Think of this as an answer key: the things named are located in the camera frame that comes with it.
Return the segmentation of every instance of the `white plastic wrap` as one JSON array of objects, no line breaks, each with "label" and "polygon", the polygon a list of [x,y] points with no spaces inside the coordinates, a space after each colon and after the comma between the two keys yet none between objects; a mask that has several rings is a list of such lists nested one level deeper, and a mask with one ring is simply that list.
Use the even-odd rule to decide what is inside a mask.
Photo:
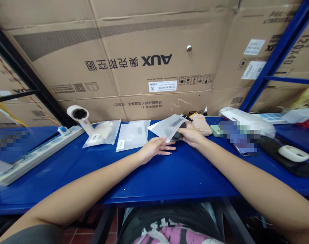
[{"label": "white plastic wrap", "polygon": [[93,135],[89,136],[82,148],[101,144],[115,144],[121,120],[99,122]]},{"label": "white plastic wrap", "polygon": [[129,124],[137,123],[137,122],[140,122],[140,121],[144,122],[144,124],[145,124],[145,131],[146,131],[147,137],[148,137],[148,133],[149,133],[148,127],[150,126],[151,120],[131,120],[129,122]]},{"label": "white plastic wrap", "polygon": [[144,121],[122,124],[118,136],[116,152],[144,146],[148,142]]},{"label": "white plastic wrap", "polygon": [[239,125],[247,126],[250,130],[260,131],[261,136],[267,136],[271,139],[275,137],[276,130],[274,125],[242,110],[233,107],[224,107],[220,109],[218,116],[238,121]]},{"label": "white plastic wrap", "polygon": [[159,137],[166,136],[166,143],[169,143],[171,138],[177,132],[178,128],[182,123],[188,121],[187,119],[181,117],[180,115],[172,115],[169,118],[161,120],[148,127],[150,131]]}]

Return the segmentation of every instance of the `metal shelf rack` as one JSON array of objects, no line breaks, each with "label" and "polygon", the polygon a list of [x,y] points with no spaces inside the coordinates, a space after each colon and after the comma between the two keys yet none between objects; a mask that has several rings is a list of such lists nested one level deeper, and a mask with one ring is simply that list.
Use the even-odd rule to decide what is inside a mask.
[{"label": "metal shelf rack", "polygon": [[280,65],[283,63],[284,59],[288,55],[289,51],[294,45],[296,45],[297,40],[301,37],[302,32],[309,24],[309,0],[304,0],[300,5],[298,11],[294,15],[289,26],[282,35],[279,43],[277,44],[275,50],[269,57],[267,63],[256,79],[255,83],[249,90],[247,96],[245,97],[240,110],[249,112],[251,107],[254,105],[260,94],[265,89],[266,85],[270,80],[274,81],[284,81],[293,82],[301,84],[309,84],[309,79],[300,78],[288,78],[288,77],[277,77],[274,76]]},{"label": "metal shelf rack", "polygon": [[46,108],[55,116],[55,118],[68,128],[76,125],[74,120],[67,115],[66,111],[53,98],[51,93],[47,90],[41,80],[32,71],[26,61],[21,57],[17,50],[12,46],[8,38],[0,29],[0,56],[7,62],[7,64],[15,71],[20,79],[29,88],[28,91],[0,97],[0,102],[8,101],[14,98],[25,97],[29,95],[36,95],[38,99],[46,106]]}]

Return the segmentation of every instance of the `blue tabletop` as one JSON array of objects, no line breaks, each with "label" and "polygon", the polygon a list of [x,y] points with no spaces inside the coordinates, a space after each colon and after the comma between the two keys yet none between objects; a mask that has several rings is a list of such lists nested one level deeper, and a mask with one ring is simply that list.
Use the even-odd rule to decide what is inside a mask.
[{"label": "blue tabletop", "polygon": [[277,136],[284,142],[309,154],[309,128],[297,124],[275,125]]},{"label": "blue tabletop", "polygon": [[8,142],[7,147],[0,151],[0,160],[10,164],[15,163],[30,150],[58,133],[57,128],[57,126],[0,128],[0,139]]},{"label": "blue tabletop", "polygon": [[[210,117],[206,120],[212,125],[218,124],[221,119]],[[152,137],[155,135],[149,131],[149,139]],[[139,150],[116,153],[118,137],[115,145],[82,149],[87,138],[84,133],[13,184],[0,186],[0,215],[24,213],[65,184]],[[226,139],[213,135],[208,139],[238,155]],[[155,156],[146,165],[136,169],[99,203],[129,203],[132,206],[153,201],[196,201],[240,195],[196,149],[182,141],[177,142],[176,147],[177,150],[170,156]],[[309,196],[309,179],[291,175],[269,156],[263,152],[261,154],[259,157],[241,158],[274,175],[300,194]]]}]

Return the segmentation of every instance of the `forearm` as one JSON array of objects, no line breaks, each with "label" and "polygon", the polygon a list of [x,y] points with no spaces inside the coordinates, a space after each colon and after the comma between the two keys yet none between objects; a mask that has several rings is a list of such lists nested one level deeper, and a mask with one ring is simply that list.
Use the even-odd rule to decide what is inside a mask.
[{"label": "forearm", "polygon": [[309,229],[309,201],[274,176],[203,140],[198,150],[262,215],[283,230]]},{"label": "forearm", "polygon": [[135,153],[63,186],[24,214],[5,232],[0,242],[38,224],[65,227],[143,163],[142,158]]}]

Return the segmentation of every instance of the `frosted zip bag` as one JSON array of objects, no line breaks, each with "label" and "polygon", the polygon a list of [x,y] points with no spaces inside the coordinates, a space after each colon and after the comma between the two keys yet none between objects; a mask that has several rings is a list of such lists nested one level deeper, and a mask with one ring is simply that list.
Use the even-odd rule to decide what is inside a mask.
[{"label": "frosted zip bag", "polygon": [[174,134],[177,132],[178,128],[185,121],[188,120],[180,115],[174,114],[169,118],[161,120],[153,125],[150,125],[148,129],[159,137],[166,136],[167,139],[165,141],[166,143],[169,143]]},{"label": "frosted zip bag", "polygon": [[144,121],[122,124],[116,152],[144,146],[148,142]]},{"label": "frosted zip bag", "polygon": [[99,122],[92,136],[89,136],[82,148],[101,144],[115,144],[121,120]]},{"label": "frosted zip bag", "polygon": [[150,126],[150,123],[151,123],[151,120],[131,120],[129,122],[129,124],[134,124],[134,123],[137,123],[137,122],[140,122],[140,121],[144,121],[144,124],[145,124],[145,131],[147,133],[147,136],[149,134],[149,129],[148,127]]}]

